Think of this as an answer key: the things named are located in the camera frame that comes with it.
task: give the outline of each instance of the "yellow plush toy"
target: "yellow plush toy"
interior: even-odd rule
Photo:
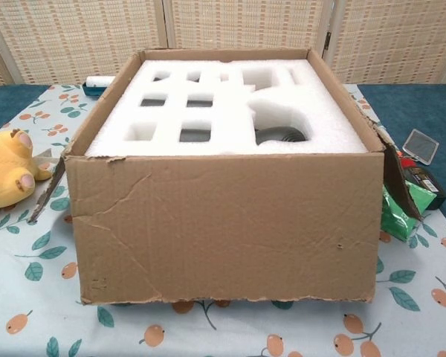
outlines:
[[[32,158],[33,144],[26,132],[0,132],[0,208],[26,199],[35,190],[35,180],[51,177]]]

